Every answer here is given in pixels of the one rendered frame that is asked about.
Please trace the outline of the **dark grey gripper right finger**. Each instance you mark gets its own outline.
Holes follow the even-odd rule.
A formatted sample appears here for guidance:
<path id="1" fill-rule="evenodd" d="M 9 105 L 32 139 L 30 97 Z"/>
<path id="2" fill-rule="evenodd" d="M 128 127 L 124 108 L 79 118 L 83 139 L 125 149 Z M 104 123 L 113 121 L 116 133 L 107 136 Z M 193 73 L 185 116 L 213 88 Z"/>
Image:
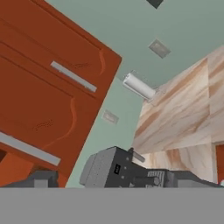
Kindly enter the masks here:
<path id="1" fill-rule="evenodd" d="M 220 184 L 201 179 L 190 171 L 168 171 L 165 186 L 174 188 L 221 188 Z"/>

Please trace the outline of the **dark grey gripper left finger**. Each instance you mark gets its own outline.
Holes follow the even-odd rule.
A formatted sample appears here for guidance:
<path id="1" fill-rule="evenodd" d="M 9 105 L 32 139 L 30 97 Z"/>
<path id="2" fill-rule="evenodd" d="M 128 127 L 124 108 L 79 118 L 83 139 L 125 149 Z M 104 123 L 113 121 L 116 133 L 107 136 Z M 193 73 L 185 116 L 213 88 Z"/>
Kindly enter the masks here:
<path id="1" fill-rule="evenodd" d="M 4 188 L 51 188 L 58 187 L 58 173 L 56 171 L 35 171 L 24 180 L 5 185 Z"/>

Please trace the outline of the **orange cabinet run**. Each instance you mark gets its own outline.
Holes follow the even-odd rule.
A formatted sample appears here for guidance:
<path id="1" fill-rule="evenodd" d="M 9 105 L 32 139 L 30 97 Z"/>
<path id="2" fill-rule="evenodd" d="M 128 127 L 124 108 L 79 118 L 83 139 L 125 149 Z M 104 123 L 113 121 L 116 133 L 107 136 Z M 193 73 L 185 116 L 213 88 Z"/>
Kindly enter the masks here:
<path id="1" fill-rule="evenodd" d="M 224 179 L 224 144 L 216 146 L 216 163 L 218 182 Z"/>

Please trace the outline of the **orange cabinet door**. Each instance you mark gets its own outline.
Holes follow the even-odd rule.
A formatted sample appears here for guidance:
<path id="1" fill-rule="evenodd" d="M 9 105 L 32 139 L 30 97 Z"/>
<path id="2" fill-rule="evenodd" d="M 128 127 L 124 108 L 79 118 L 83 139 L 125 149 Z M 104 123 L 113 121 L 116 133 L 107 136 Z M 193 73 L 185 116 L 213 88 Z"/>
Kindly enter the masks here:
<path id="1" fill-rule="evenodd" d="M 0 39 L 97 99 L 103 99 L 122 58 L 45 0 L 0 0 Z M 51 67 L 58 62 L 97 87 L 95 92 Z"/>
<path id="2" fill-rule="evenodd" d="M 59 159 L 57 164 L 22 153 L 59 172 L 64 187 L 102 101 L 52 67 L 48 52 L 0 42 L 0 130 Z"/>

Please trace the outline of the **white paper towel roll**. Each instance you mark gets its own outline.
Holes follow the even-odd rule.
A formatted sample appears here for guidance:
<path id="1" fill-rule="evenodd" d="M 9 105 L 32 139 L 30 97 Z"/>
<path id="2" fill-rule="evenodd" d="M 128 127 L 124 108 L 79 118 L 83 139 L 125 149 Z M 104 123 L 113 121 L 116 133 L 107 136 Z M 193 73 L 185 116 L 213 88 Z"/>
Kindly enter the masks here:
<path id="1" fill-rule="evenodd" d="M 143 81 L 139 80 L 133 73 L 128 73 L 122 82 L 122 84 L 135 94 L 141 96 L 146 101 L 151 101 L 155 96 L 157 90 L 151 88 Z"/>

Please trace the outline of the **grey wall outlet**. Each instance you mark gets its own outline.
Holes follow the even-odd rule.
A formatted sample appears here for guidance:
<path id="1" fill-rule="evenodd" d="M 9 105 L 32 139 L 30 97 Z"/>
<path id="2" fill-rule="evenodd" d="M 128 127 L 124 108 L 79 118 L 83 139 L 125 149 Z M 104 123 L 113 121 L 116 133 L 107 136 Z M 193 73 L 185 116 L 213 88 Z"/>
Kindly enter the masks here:
<path id="1" fill-rule="evenodd" d="M 162 42 L 160 42 L 158 39 L 155 39 L 150 45 L 149 48 L 161 59 L 166 57 L 171 50 L 167 48 Z"/>
<path id="2" fill-rule="evenodd" d="M 101 117 L 103 120 L 109 122 L 109 123 L 113 123 L 113 124 L 117 124 L 118 123 L 118 120 L 119 120 L 119 117 L 114 115 L 113 113 L 111 113 L 110 111 L 108 110 L 105 110 L 102 114 L 102 117 Z"/>

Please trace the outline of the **dark wall outlet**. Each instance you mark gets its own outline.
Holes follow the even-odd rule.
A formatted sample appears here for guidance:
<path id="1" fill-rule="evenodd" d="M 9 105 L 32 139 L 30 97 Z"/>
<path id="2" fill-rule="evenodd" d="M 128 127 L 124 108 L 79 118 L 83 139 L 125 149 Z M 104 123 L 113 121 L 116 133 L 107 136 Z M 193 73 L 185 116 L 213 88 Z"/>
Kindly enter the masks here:
<path id="1" fill-rule="evenodd" d="M 157 9 L 164 0 L 146 0 L 151 6 Z"/>

